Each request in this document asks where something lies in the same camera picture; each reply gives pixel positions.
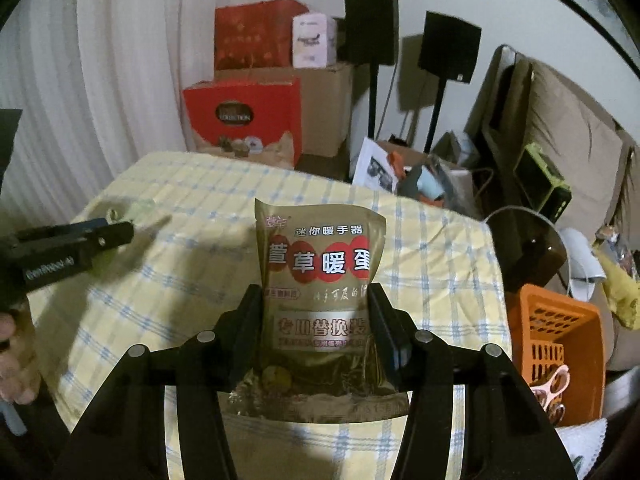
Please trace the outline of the person left hand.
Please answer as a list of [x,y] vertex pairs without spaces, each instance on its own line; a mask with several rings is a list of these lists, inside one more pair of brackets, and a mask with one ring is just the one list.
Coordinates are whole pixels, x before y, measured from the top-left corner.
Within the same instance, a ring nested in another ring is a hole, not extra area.
[[31,404],[41,385],[35,327],[28,304],[1,315],[1,399]]

